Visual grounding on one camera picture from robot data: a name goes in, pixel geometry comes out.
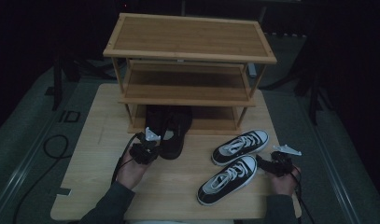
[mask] shoe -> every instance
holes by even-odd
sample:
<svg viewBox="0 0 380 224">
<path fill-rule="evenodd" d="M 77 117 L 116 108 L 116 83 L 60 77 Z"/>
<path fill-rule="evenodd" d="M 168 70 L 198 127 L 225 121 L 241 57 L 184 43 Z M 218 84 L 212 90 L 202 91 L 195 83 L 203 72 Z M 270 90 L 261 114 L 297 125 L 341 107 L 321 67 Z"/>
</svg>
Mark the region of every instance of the shoe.
<svg viewBox="0 0 380 224">
<path fill-rule="evenodd" d="M 199 188 L 199 203 L 213 205 L 226 195 L 247 185 L 256 171 L 257 161 L 253 156 L 245 155 L 237 158 Z"/>
<path fill-rule="evenodd" d="M 166 119 L 168 105 L 147 105 L 146 106 L 146 128 L 148 127 L 158 136 L 162 135 L 162 126 Z"/>
<path fill-rule="evenodd" d="M 188 105 L 172 105 L 162 136 L 160 156 L 166 160 L 177 159 L 184 146 L 184 137 L 192 124 L 192 109 Z"/>
<path fill-rule="evenodd" d="M 233 138 L 213 151 L 212 161 L 225 166 L 247 153 L 258 153 L 268 144 L 269 135 L 263 130 L 253 130 Z"/>
</svg>

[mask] hand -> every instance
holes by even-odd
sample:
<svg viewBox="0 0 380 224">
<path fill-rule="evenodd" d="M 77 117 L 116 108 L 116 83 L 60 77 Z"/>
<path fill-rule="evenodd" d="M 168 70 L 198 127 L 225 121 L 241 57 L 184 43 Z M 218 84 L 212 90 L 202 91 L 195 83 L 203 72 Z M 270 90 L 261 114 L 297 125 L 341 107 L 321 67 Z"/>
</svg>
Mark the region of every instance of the hand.
<svg viewBox="0 0 380 224">
<path fill-rule="evenodd" d="M 297 176 L 301 171 L 300 168 L 297 167 L 297 169 L 294 168 L 291 172 L 294 176 Z M 265 173 L 271 179 L 272 191 L 274 194 L 286 194 L 288 196 L 291 196 L 294 193 L 295 187 L 297 186 L 297 181 L 294 179 L 294 176 L 283 175 L 277 177 L 276 175 L 269 172 Z"/>
<path fill-rule="evenodd" d="M 126 163 L 120 168 L 117 174 L 117 181 L 120 182 L 127 189 L 133 189 L 137 186 L 140 180 L 143 177 L 143 174 L 146 172 L 150 164 L 139 164 L 136 161 L 130 161 L 132 156 L 129 154 L 129 150 L 123 156 L 122 164 Z"/>
</svg>

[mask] gray sleeve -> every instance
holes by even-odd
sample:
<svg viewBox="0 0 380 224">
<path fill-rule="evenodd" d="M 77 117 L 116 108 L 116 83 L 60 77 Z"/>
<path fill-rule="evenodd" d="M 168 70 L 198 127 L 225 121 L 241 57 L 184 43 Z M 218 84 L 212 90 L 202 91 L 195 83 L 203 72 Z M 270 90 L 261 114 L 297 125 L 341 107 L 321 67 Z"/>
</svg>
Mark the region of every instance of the gray sleeve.
<svg viewBox="0 0 380 224">
<path fill-rule="evenodd" d="M 105 196 L 97 203 L 87 215 L 80 221 L 80 224 L 119 224 L 123 223 L 123 216 L 128 210 L 134 198 L 134 192 L 125 188 L 120 183 L 111 185 Z"/>
<path fill-rule="evenodd" d="M 265 224 L 297 224 L 294 204 L 288 195 L 271 195 L 266 199 L 267 209 L 265 214 Z"/>
</svg>

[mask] dark background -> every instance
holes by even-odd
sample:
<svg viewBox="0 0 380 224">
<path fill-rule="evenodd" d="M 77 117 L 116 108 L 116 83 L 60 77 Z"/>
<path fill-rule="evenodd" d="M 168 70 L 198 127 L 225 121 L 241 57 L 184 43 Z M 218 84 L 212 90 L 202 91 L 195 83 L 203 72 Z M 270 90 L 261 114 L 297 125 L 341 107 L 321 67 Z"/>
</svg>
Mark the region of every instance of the dark background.
<svg viewBox="0 0 380 224">
<path fill-rule="evenodd" d="M 264 6 L 264 32 L 308 36 L 299 64 L 321 62 L 321 86 L 380 193 L 380 1 L 187 0 L 186 14 L 255 20 Z M 103 60 L 120 11 L 180 15 L 181 1 L 0 0 L 0 126 L 62 47 Z"/>
</svg>

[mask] white shoelace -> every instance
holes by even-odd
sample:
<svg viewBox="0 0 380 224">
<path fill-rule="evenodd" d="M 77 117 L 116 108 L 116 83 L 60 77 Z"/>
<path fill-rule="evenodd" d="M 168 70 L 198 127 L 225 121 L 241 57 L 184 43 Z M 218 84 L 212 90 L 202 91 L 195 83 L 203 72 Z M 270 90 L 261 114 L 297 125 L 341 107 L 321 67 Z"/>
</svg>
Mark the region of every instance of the white shoelace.
<svg viewBox="0 0 380 224">
<path fill-rule="evenodd" d="M 220 147 L 220 150 L 227 151 L 230 154 L 234 154 L 243 147 L 249 147 L 257 144 L 259 142 L 259 137 L 255 133 L 251 133 L 250 135 L 240 136 L 239 138 L 233 140 L 228 145 L 224 145 Z"/>
<path fill-rule="evenodd" d="M 222 189 L 230 181 L 234 180 L 237 176 L 243 177 L 247 175 L 248 170 L 242 161 L 237 162 L 233 167 L 228 168 L 224 173 L 215 177 L 210 187 L 212 189 Z"/>
</svg>

